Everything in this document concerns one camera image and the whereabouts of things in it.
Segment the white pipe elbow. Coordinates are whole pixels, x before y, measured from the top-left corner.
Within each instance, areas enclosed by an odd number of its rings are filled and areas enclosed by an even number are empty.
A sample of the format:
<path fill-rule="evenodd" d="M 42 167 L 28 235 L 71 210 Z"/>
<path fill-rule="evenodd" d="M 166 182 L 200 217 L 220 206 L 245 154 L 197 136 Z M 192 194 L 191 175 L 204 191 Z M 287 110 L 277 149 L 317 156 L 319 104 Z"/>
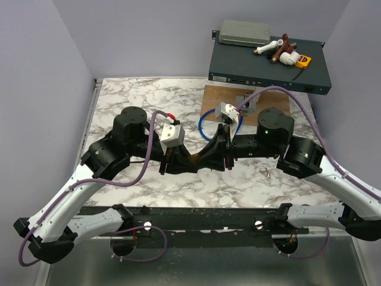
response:
<path fill-rule="evenodd" d="M 301 55 L 296 51 L 292 51 L 291 53 L 283 52 L 279 57 L 279 61 L 285 65 L 294 66 L 300 58 Z"/>

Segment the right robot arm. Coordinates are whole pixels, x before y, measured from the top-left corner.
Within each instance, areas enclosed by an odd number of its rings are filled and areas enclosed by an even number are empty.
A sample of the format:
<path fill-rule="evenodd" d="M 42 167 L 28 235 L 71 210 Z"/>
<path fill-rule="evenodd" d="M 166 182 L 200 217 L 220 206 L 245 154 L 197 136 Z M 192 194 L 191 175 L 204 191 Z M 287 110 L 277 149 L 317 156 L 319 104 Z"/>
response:
<path fill-rule="evenodd" d="M 257 132 L 234 135 L 219 124 L 212 140 L 196 155 L 200 169 L 231 169 L 238 158 L 277 159 L 277 169 L 312 182 L 339 199 L 328 206 L 290 204 L 274 218 L 274 227 L 288 233 L 294 227 L 319 226 L 346 231 L 364 241 L 380 239 L 380 192 L 346 172 L 308 138 L 293 135 L 294 119 L 276 108 L 258 115 Z"/>

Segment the brass padlock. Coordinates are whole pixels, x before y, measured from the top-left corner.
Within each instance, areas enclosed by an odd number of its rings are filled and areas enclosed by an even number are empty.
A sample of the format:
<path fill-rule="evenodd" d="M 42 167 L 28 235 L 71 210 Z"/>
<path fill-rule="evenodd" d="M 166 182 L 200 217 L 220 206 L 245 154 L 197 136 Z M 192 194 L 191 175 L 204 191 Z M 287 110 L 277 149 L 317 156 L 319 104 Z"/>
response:
<path fill-rule="evenodd" d="M 190 160 L 191 160 L 192 164 L 193 164 L 194 166 L 196 166 L 196 165 L 198 164 L 199 157 L 198 157 L 198 156 L 192 156 L 192 157 L 190 158 Z"/>

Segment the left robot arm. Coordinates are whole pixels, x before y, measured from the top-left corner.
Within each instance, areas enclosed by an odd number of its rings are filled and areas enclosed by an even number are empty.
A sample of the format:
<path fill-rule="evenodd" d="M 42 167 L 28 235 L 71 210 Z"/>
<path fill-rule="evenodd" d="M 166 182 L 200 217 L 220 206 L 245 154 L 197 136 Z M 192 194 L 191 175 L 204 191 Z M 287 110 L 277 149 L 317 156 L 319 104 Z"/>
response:
<path fill-rule="evenodd" d="M 151 117 L 139 107 L 127 107 L 113 120 L 112 129 L 90 145 L 73 174 L 36 214 L 13 224 L 23 238 L 18 262 L 29 267 L 53 264 L 73 248 L 103 234 L 135 234 L 136 224 L 122 204 L 99 214 L 79 215 L 80 209 L 105 185 L 130 187 L 144 176 L 150 161 L 161 161 L 171 147 L 183 146 L 185 131 L 170 113 L 157 110 Z"/>

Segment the silver key with ring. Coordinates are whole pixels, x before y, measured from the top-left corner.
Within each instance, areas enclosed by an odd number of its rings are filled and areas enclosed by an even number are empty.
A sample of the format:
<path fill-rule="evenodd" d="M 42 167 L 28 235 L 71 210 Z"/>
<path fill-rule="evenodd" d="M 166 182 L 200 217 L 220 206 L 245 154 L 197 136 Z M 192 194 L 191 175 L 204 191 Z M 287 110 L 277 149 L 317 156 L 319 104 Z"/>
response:
<path fill-rule="evenodd" d="M 260 173 L 269 179 L 271 178 L 271 171 L 269 171 L 266 167 L 264 169 L 261 169 Z"/>

